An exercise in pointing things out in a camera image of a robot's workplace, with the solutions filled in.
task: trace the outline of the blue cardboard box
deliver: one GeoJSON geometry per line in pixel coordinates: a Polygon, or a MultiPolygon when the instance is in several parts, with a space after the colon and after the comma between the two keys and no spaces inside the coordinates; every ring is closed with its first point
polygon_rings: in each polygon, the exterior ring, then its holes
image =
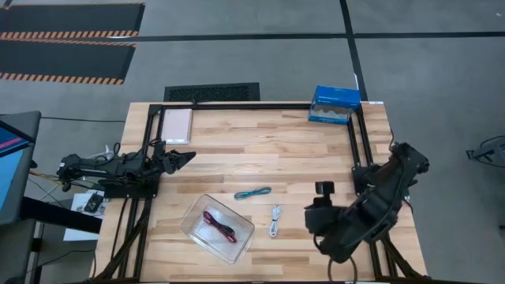
{"type": "Polygon", "coordinates": [[[312,98],[309,121],[345,125],[360,106],[359,90],[317,86],[312,98]]]}

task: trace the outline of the transparent plastic box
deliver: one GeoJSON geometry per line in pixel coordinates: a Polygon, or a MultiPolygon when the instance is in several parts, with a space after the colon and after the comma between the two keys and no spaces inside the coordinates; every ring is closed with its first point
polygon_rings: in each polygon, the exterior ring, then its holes
{"type": "Polygon", "coordinates": [[[222,261],[233,264],[249,247],[254,225],[205,194],[200,196],[185,213],[181,231],[222,261]],[[209,212],[219,223],[232,228],[237,242],[228,241],[217,228],[207,224],[204,220],[204,211],[209,212]]]}

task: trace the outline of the wooden table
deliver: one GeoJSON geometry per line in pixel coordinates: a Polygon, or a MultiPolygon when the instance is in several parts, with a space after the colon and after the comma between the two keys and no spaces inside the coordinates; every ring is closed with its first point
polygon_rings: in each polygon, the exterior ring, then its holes
{"type": "MultiPolygon", "coordinates": [[[[362,105],[374,161],[385,163],[391,140],[385,107],[362,105]]],[[[140,148],[148,107],[149,103],[130,105],[122,137],[123,152],[140,148]]],[[[354,124],[364,163],[359,128],[354,124]]],[[[314,181],[335,182],[336,193],[331,197],[334,205],[349,205],[355,199],[350,176],[354,161],[346,126],[309,122],[307,110],[195,110],[191,144],[174,148],[196,151],[197,155],[175,174],[162,176],[159,195],[152,204],[141,281],[327,280],[328,256],[314,247],[312,235],[305,228],[303,207],[316,196],[314,181]],[[272,193],[234,200],[236,192],[263,186],[271,186],[272,193]],[[179,230],[185,211],[202,194],[216,198],[256,226],[247,253],[235,265],[225,264],[179,230]],[[276,238],[267,234],[273,204],[282,205],[276,238]]],[[[110,260],[122,203],[123,200],[112,200],[103,216],[96,249],[98,271],[110,260]]],[[[128,208],[118,247],[125,235],[128,208]]],[[[391,239],[414,269],[426,273],[407,206],[399,212],[391,239]]],[[[383,273],[387,275],[383,248],[378,246],[383,273]]],[[[133,274],[136,252],[134,245],[127,276],[133,274]]],[[[358,278],[373,279],[368,245],[361,243],[353,257],[358,278]]],[[[334,280],[351,280],[351,263],[334,263],[332,274],[334,280]]]]}

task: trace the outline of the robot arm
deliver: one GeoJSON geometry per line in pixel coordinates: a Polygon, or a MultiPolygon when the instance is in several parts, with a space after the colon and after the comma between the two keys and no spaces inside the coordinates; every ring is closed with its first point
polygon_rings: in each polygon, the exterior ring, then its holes
{"type": "Polygon", "coordinates": [[[107,198],[146,198],[157,193],[157,183],[162,173],[173,174],[180,170],[196,152],[179,153],[175,150],[165,152],[165,142],[151,144],[154,154],[146,158],[138,152],[114,155],[109,160],[82,159],[76,154],[62,159],[56,174],[63,183],[63,191],[68,191],[73,181],[82,177],[100,178],[100,186],[107,198]]]}
{"type": "Polygon", "coordinates": [[[305,225],[314,234],[316,247],[334,261],[347,261],[362,241],[381,239],[396,224],[407,189],[417,182],[416,175],[429,168],[428,160],[408,144],[397,144],[391,152],[383,166],[353,171],[354,185],[362,194],[349,207],[331,205],[331,182],[316,183],[316,191],[324,197],[317,197],[305,208],[305,225]],[[319,244],[318,236],[324,238],[319,244]]]}

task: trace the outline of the pink notebook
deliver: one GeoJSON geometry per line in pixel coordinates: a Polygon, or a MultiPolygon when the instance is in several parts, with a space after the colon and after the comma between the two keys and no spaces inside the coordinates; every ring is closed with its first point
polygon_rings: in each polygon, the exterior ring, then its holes
{"type": "Polygon", "coordinates": [[[189,144],[191,138],[191,121],[193,110],[165,110],[161,139],[166,144],[189,144]]]}

